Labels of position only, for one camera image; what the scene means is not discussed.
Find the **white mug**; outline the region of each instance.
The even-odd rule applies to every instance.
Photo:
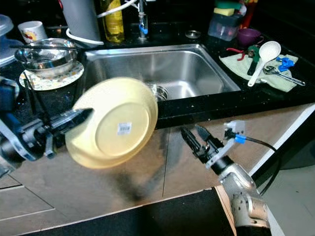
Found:
[[[27,21],[18,25],[26,43],[31,43],[47,38],[43,23],[41,21]]]

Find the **black countertop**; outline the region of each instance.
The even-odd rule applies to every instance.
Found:
[[[138,39],[137,30],[134,30],[120,45],[106,43],[102,48],[132,48],[198,43],[206,48],[210,56],[241,88],[241,91],[158,102],[157,129],[315,102],[315,67],[302,57],[291,68],[291,72],[293,77],[305,81],[306,86],[296,86],[288,93],[272,88],[267,84],[257,84],[253,87],[248,87],[246,80],[235,75],[219,60],[219,55],[226,55],[226,48],[237,47],[236,40],[226,42],[206,34],[203,34],[197,40],[191,40],[184,36],[185,30],[176,24],[169,25],[169,27],[153,27],[153,33],[145,42],[141,42]],[[285,55],[286,53],[295,56],[293,51],[283,47],[282,54]],[[0,75],[17,81],[22,71],[21,64],[14,62],[0,68]],[[57,90],[39,92],[46,104],[48,113],[53,116],[70,109],[79,95],[77,87],[77,82],[74,82]],[[25,92],[22,87],[21,95],[17,100],[15,114],[22,123],[29,122],[34,118],[30,113],[30,105],[25,99]]]

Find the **bottle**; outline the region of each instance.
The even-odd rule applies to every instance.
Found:
[[[120,0],[100,0],[102,12],[120,6]],[[110,42],[120,43],[125,39],[122,11],[116,11],[102,18],[106,39]]]

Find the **sink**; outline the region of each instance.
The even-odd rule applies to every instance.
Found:
[[[162,86],[168,100],[238,91],[200,44],[85,52],[84,88],[114,77]]]

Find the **dish towel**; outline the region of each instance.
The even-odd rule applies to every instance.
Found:
[[[248,75],[247,71],[251,66],[252,58],[249,58],[248,55],[245,55],[243,60],[238,61],[237,59],[240,58],[241,56],[242,56],[242,54],[236,54],[236,55],[232,55],[232,56],[225,57],[225,58],[221,58],[221,57],[219,57],[219,58],[223,62],[223,64],[226,65],[235,74],[242,77],[243,79],[250,80],[252,76]],[[279,57],[280,58],[283,58],[283,57],[289,58],[294,63],[296,63],[298,60],[297,57],[294,57],[291,55],[285,55],[285,56],[279,55]],[[281,62],[276,61],[276,59],[274,59],[274,60],[267,62],[265,67],[267,65],[274,66],[278,70],[278,66],[281,65]],[[292,76],[291,72],[289,70],[282,72],[282,74],[287,75],[287,76]],[[282,78],[279,75],[266,75],[266,74],[264,74],[263,71],[261,71],[261,73],[260,73],[260,75],[256,81],[256,84],[257,83],[267,83],[271,87],[274,87],[274,88],[279,89],[279,90],[284,91],[284,92],[289,92],[291,89],[293,89],[296,86],[295,83],[293,83],[289,80],[286,80],[285,78]]]

